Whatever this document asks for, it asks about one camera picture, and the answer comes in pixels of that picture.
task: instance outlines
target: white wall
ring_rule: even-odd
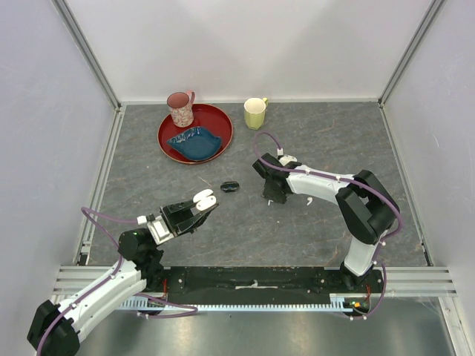
[[[122,101],[377,98],[430,0],[68,0]]]
[[[450,0],[387,103],[430,254],[475,331],[475,2]]]
[[[113,109],[50,0],[0,3],[0,349],[73,259]]]

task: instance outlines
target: gray floor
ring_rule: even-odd
[[[116,311],[77,356],[454,356],[437,301],[384,300],[366,321],[318,312],[208,312],[144,320]]]
[[[235,135],[228,150],[204,165],[182,165],[157,144],[165,105],[128,106],[112,162],[101,211],[122,218],[158,212],[161,205],[190,199],[212,188],[220,203],[196,234],[163,246],[163,263],[174,266],[339,266],[350,234],[336,205],[291,196],[286,205],[261,197],[263,180],[252,168],[252,137],[242,104],[217,105],[231,117]],[[277,134],[286,153],[312,168],[341,174],[368,169],[402,209],[403,232],[390,240],[380,260],[389,266],[424,266],[425,259],[407,197],[376,103],[271,103],[264,128]],[[270,139],[261,153],[275,154]],[[226,180],[240,190],[224,194]],[[127,226],[105,222],[118,237]],[[90,265],[110,265],[117,252],[95,233]]]

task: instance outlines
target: mug handle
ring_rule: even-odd
[[[193,90],[188,90],[186,92],[186,95],[190,96],[190,104],[193,105],[193,103],[194,103],[194,91]]]

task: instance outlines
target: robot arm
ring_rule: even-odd
[[[157,247],[186,233],[193,233],[217,207],[211,189],[193,200],[167,205],[160,215],[137,218],[136,228],[120,235],[119,261],[100,278],[59,305],[45,301],[36,310],[27,339],[38,349],[52,322],[65,313],[43,340],[42,356],[72,356],[92,329],[129,297],[163,282],[163,251]]]
[[[373,255],[379,240],[387,233],[396,216],[378,197],[340,179],[350,178],[368,185],[399,210],[393,198],[369,171],[361,171],[356,175],[339,175],[309,168],[297,162],[293,156],[285,155],[277,159],[270,154],[264,154],[262,159],[277,167],[305,171],[305,173],[279,171],[257,160],[252,166],[265,179],[264,198],[284,204],[289,194],[306,194],[339,206],[353,236],[348,255],[341,265],[346,279],[344,282],[350,289],[352,284],[358,284],[373,267]],[[311,171],[319,172],[324,177],[312,175]]]

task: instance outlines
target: yellow mug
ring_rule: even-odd
[[[267,98],[251,98],[244,103],[244,119],[251,130],[257,130],[264,123],[267,109]]]

